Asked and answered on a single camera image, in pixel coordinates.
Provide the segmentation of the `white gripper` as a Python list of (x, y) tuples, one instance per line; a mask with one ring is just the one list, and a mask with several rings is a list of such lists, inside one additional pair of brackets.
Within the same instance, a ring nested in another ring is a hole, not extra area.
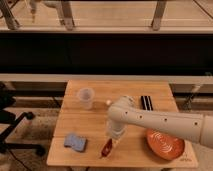
[(112, 139), (112, 144), (113, 147), (118, 146), (118, 144), (121, 141), (121, 136), (125, 132), (125, 125), (123, 123), (113, 121), (113, 120), (108, 120), (107, 121), (107, 134), (113, 138)]

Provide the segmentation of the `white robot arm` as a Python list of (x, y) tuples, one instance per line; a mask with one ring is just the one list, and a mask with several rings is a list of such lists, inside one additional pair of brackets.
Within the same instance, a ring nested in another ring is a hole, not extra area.
[(107, 132), (113, 139), (119, 139), (130, 124), (213, 148), (213, 116), (141, 110), (134, 107), (130, 96), (121, 96), (113, 102), (107, 116)]

